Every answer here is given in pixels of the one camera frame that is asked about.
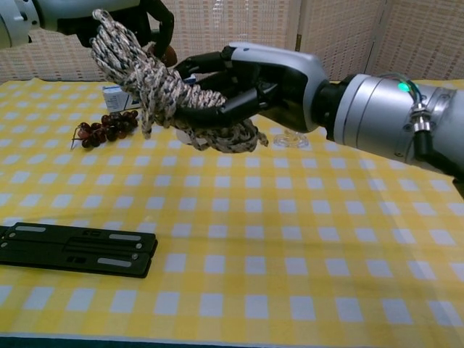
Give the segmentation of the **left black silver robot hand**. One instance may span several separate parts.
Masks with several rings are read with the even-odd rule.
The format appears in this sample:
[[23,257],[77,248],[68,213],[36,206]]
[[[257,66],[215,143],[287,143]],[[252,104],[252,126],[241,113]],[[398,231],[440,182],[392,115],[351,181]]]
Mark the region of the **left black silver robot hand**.
[[42,29],[76,35],[87,48],[100,26],[93,17],[96,9],[107,11],[113,20],[131,30],[141,46],[153,42],[158,58],[165,54],[173,35],[174,16],[162,1],[36,0],[33,4]]

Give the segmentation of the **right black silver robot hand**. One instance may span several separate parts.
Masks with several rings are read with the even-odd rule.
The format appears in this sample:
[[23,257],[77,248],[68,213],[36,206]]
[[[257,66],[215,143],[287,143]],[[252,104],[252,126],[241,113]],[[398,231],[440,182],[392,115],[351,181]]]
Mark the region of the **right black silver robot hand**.
[[209,73],[197,85],[226,98],[219,107],[177,108],[175,116],[192,128],[232,126],[256,114],[298,133],[318,126],[312,104],[328,78],[314,55],[238,41],[188,57],[176,70],[183,78]]

